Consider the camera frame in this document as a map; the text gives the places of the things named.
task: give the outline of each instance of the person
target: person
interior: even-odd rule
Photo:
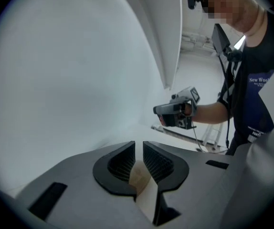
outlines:
[[[235,133],[226,154],[234,155],[238,146],[274,129],[258,94],[274,73],[274,12],[265,10],[255,0],[201,0],[201,3],[209,18],[217,18],[245,35],[241,64],[226,71],[229,99],[224,82],[218,101],[198,106],[192,118],[206,124],[225,122],[229,102]],[[191,114],[188,104],[185,114]]]

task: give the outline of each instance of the cable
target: cable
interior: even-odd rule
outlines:
[[[194,132],[194,135],[195,135],[195,140],[196,140],[197,144],[198,144],[199,147],[200,147],[199,141],[198,141],[198,139],[197,139],[197,137],[196,137],[196,134],[195,134],[195,128],[194,128],[193,121],[191,121],[191,123],[192,123],[192,127],[193,127],[193,132]]]
[[[222,70],[223,70],[223,74],[225,77],[225,85],[226,85],[226,91],[227,91],[227,134],[226,134],[226,147],[227,149],[229,149],[229,140],[228,140],[228,133],[229,133],[229,122],[230,122],[230,99],[229,99],[229,89],[228,89],[228,82],[227,82],[227,75],[224,69],[224,65],[223,62],[220,58],[220,56],[218,56],[221,66],[222,66]]]

